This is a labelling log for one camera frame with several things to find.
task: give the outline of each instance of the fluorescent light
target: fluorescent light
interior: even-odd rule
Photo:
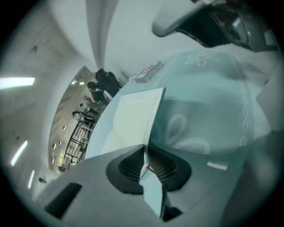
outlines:
[[[32,171],[32,174],[31,174],[31,176],[30,176],[30,180],[28,181],[28,189],[31,189],[32,180],[34,179],[34,176],[35,176],[35,171],[33,170],[33,171]]]
[[[16,154],[14,155],[12,161],[11,161],[11,166],[14,166],[15,163],[17,162],[19,156],[21,155],[21,153],[24,151],[25,147],[28,145],[28,141],[26,140],[21,147],[19,148],[19,150],[16,152]]]
[[[33,85],[34,80],[34,77],[0,78],[0,90],[10,87],[30,86]]]

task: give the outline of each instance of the ceiling light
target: ceiling light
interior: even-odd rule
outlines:
[[[33,85],[34,80],[34,77],[0,78],[0,90],[10,87],[30,86]]]
[[[11,166],[14,166],[15,163],[17,162],[19,156],[21,155],[21,153],[24,151],[25,147],[28,145],[28,141],[25,141],[21,147],[19,148],[19,150],[16,152],[16,154],[14,155],[12,161],[11,161]]]
[[[28,189],[31,189],[32,180],[34,179],[34,176],[35,176],[35,171],[33,170],[33,171],[32,171],[32,174],[31,174],[31,176],[30,176],[30,180],[28,181]]]

